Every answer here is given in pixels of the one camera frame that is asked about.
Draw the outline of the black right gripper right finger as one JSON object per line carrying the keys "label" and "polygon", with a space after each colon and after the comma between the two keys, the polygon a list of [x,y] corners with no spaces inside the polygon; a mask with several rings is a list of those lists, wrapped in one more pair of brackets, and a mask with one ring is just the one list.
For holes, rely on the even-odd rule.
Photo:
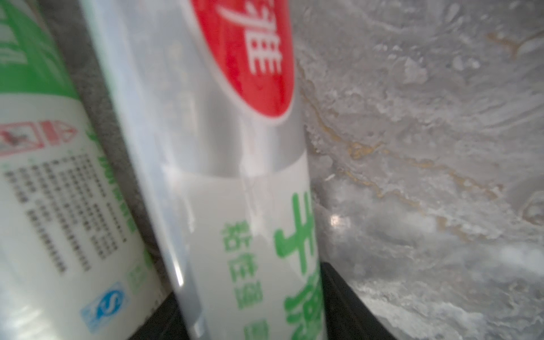
{"label": "black right gripper right finger", "polygon": [[395,340],[330,263],[320,266],[329,339]]}

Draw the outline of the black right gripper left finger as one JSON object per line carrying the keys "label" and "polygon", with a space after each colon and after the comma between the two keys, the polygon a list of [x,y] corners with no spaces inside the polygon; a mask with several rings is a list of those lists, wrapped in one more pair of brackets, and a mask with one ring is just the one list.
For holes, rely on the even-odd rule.
{"label": "black right gripper left finger", "polygon": [[168,295],[130,340],[190,340],[174,293]]}

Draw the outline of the plastic wrap roll green label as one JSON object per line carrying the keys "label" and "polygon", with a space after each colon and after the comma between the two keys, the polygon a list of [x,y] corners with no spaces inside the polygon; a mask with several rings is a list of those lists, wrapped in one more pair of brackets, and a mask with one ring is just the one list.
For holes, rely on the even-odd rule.
{"label": "plastic wrap roll green label", "polygon": [[167,294],[35,1],[1,3],[1,338],[133,339]]}

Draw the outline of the plastic wrap roll red logo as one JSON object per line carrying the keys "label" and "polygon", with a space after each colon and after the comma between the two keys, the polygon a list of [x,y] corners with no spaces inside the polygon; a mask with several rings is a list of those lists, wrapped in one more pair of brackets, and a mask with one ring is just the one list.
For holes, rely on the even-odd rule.
{"label": "plastic wrap roll red logo", "polygon": [[192,339],[325,339],[287,1],[83,1]]}

